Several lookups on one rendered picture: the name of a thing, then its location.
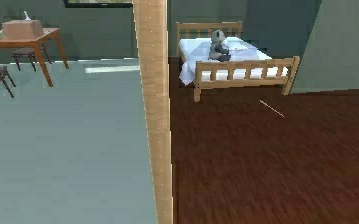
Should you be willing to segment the light wooden door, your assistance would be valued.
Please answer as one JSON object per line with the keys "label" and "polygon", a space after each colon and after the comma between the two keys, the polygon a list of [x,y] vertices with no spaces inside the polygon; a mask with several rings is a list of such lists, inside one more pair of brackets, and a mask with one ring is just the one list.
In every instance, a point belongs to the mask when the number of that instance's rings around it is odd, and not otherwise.
{"label": "light wooden door", "polygon": [[167,0],[132,0],[157,223],[173,224]]}

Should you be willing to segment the light wooden bed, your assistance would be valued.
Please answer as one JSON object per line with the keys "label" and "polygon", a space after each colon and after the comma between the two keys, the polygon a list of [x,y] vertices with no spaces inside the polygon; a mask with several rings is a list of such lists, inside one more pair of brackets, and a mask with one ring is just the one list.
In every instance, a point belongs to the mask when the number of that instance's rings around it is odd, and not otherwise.
{"label": "light wooden bed", "polygon": [[[210,60],[211,34],[215,30],[225,34],[224,41],[241,42],[247,50],[229,51],[229,61]],[[240,21],[176,24],[177,53],[182,60],[179,78],[184,85],[194,86],[196,102],[206,89],[280,85],[284,95],[290,93],[300,58],[274,59],[243,41],[241,31]]]}

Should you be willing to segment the grey teddy bear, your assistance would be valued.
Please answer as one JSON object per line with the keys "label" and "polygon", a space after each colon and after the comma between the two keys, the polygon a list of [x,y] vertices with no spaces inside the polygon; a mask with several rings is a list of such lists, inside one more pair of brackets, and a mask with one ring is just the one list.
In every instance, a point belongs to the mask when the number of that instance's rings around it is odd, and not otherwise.
{"label": "grey teddy bear", "polygon": [[219,62],[229,61],[231,55],[229,50],[222,45],[225,40],[225,34],[221,30],[215,30],[211,34],[211,45],[209,50],[209,59],[218,60]]}

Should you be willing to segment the white pillow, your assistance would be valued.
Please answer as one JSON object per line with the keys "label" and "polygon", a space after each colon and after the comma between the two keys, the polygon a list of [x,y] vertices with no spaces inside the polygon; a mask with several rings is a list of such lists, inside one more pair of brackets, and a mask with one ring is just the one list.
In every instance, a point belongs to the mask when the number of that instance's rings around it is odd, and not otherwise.
{"label": "white pillow", "polygon": [[247,50],[247,47],[244,46],[241,42],[235,41],[224,41],[222,46],[228,49],[229,51],[243,51]]}

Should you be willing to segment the thin pale stick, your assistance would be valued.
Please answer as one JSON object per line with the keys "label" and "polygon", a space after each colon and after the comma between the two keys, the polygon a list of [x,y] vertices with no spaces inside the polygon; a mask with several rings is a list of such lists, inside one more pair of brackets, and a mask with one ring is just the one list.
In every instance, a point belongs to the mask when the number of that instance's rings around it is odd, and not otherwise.
{"label": "thin pale stick", "polygon": [[267,104],[265,101],[259,100],[259,102],[260,102],[261,104],[263,104],[264,106],[266,106],[267,108],[269,108],[270,110],[272,110],[273,112],[275,112],[275,113],[277,113],[278,115],[280,115],[281,117],[285,118],[285,116],[284,116],[281,112],[279,112],[278,110],[276,110],[275,108],[273,108],[272,106],[270,106],[269,104]]}

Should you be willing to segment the black framed window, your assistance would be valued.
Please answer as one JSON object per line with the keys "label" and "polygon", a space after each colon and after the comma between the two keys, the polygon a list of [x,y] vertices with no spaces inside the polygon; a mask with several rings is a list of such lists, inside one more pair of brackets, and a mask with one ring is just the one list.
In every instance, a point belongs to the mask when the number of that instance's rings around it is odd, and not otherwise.
{"label": "black framed window", "polygon": [[132,0],[63,0],[66,8],[131,8]]}

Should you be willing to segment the brown wooden table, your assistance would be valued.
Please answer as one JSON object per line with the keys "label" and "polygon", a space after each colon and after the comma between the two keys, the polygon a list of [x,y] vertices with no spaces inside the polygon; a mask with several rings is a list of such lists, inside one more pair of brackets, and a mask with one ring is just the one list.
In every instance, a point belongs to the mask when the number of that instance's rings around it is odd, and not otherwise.
{"label": "brown wooden table", "polygon": [[56,41],[60,58],[62,59],[64,66],[66,69],[69,68],[69,65],[67,63],[67,58],[64,52],[64,48],[62,45],[62,42],[60,40],[59,35],[59,28],[44,28],[43,32],[44,34],[34,38],[34,39],[8,39],[7,37],[4,37],[0,39],[0,48],[6,49],[6,48],[33,48],[36,60],[39,62],[39,65],[42,69],[43,75],[45,77],[45,80],[47,81],[47,84],[49,87],[53,87],[53,82],[50,77],[50,74],[48,72],[47,66],[45,64],[45,60],[43,55],[40,51],[40,44],[43,42],[46,42],[49,39],[54,39]]}

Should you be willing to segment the brown cardboard box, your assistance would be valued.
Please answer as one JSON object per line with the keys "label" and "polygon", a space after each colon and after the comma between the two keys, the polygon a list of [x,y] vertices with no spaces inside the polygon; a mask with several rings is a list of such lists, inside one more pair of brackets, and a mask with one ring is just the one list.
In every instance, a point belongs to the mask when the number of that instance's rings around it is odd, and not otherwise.
{"label": "brown cardboard box", "polygon": [[11,40],[36,39],[44,34],[39,20],[12,20],[4,22],[2,29]]}

